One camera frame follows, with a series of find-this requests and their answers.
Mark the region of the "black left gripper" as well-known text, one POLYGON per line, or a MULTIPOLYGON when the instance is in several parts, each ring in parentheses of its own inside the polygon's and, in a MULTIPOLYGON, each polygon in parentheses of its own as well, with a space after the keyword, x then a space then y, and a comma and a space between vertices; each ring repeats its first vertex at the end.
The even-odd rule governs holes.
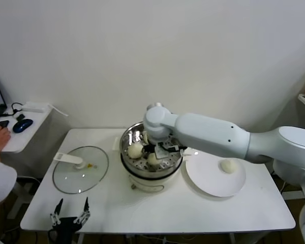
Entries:
POLYGON ((71 244, 72 237, 79 230, 79 224, 85 224, 90 217, 88 198, 86 198, 83 212, 77 217, 59 218, 59 213, 63 204, 61 199, 55 207, 53 213, 50 214, 53 230, 56 232, 56 244, 71 244))

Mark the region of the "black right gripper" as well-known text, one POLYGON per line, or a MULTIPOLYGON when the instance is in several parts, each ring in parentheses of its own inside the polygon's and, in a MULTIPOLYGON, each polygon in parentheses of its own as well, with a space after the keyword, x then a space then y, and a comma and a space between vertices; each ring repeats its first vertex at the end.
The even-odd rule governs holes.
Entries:
POLYGON ((149 154, 152 154, 153 152, 156 155, 157 160, 168 160, 170 157, 170 153, 177 153, 180 152, 181 150, 186 150, 186 146, 182 145, 177 145, 177 144, 168 144, 166 142, 159 142, 154 149, 152 148, 153 145, 145 145, 142 148, 142 157, 143 158, 148 158, 149 154))

